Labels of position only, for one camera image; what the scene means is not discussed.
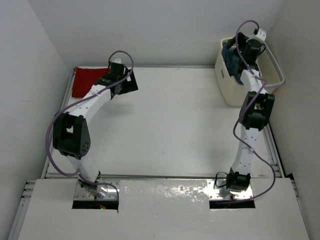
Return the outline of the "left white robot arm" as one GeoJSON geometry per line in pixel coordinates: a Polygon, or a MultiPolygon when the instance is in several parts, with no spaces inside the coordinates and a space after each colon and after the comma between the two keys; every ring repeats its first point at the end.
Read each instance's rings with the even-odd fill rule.
{"type": "Polygon", "coordinates": [[[98,195],[101,173],[89,156],[91,137],[88,124],[99,109],[116,95],[138,90],[132,69],[117,58],[108,63],[105,75],[98,78],[83,97],[89,100],[77,103],[62,113],[53,124],[53,148],[65,156],[77,171],[79,184],[91,195],[98,195]]]}

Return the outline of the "blue t shirt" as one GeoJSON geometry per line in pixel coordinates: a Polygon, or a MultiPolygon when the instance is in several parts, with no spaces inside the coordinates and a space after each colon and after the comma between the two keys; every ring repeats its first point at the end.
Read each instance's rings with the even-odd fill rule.
{"type": "MultiPolygon", "coordinates": [[[[225,66],[227,68],[228,74],[230,77],[234,77],[235,81],[238,84],[243,85],[241,81],[241,75],[242,75],[242,71],[246,70],[247,67],[244,65],[243,61],[239,57],[237,49],[231,48],[231,47],[228,48],[227,45],[228,45],[227,42],[224,42],[222,44],[221,54],[222,54],[225,66]]],[[[246,59],[244,57],[249,67],[256,71],[260,70],[257,64],[257,58],[260,54],[261,54],[261,51],[259,51],[257,55],[255,57],[252,57],[251,59],[246,59]]]]}

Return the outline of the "red t shirt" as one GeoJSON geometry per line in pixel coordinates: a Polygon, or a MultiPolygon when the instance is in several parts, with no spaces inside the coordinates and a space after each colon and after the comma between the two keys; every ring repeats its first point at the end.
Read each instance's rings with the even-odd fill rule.
{"type": "Polygon", "coordinates": [[[108,68],[77,67],[75,70],[71,96],[73,98],[82,99],[90,91],[92,85],[108,71],[108,68]]]}

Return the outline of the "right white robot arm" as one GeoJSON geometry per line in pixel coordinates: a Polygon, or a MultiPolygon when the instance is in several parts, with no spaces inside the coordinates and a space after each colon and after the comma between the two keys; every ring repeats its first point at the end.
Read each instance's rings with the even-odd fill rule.
{"type": "Polygon", "coordinates": [[[251,180],[254,147],[260,132],[269,123],[275,96],[265,89],[257,58],[266,49],[264,41],[239,32],[222,45],[222,57],[228,74],[244,86],[247,94],[236,122],[240,125],[235,160],[226,176],[226,188],[234,192],[247,190],[251,180]]]}

